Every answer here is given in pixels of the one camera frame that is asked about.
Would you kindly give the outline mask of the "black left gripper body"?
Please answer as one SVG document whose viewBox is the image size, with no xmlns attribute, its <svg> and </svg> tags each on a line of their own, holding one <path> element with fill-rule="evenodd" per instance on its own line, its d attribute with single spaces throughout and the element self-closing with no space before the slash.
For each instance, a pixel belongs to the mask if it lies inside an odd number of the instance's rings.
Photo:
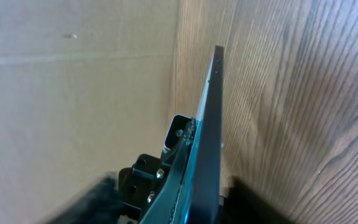
<svg viewBox="0 0 358 224">
<path fill-rule="evenodd" d="M 132 167 L 119 171 L 118 191 L 123 214 L 139 223 L 166 182 L 173 159 L 141 154 Z"/>
</svg>

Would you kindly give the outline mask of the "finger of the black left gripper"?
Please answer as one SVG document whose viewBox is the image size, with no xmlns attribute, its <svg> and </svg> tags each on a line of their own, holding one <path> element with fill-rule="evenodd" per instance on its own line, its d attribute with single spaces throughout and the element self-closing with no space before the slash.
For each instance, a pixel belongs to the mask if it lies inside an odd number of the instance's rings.
<svg viewBox="0 0 358 224">
<path fill-rule="evenodd" d="M 48 224 L 116 224 L 123 203 L 116 190 L 116 179 L 105 176 L 76 202 L 49 218 Z"/>
</svg>

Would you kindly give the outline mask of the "Samsung Galaxy smartphone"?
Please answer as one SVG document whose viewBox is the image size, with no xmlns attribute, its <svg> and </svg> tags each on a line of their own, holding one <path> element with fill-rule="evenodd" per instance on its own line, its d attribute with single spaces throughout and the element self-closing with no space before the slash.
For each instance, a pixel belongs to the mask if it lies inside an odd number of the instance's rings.
<svg viewBox="0 0 358 224">
<path fill-rule="evenodd" d="M 223 116 L 224 47 L 215 46 L 195 119 L 179 141 L 162 188 L 140 223 L 216 223 Z"/>
</svg>

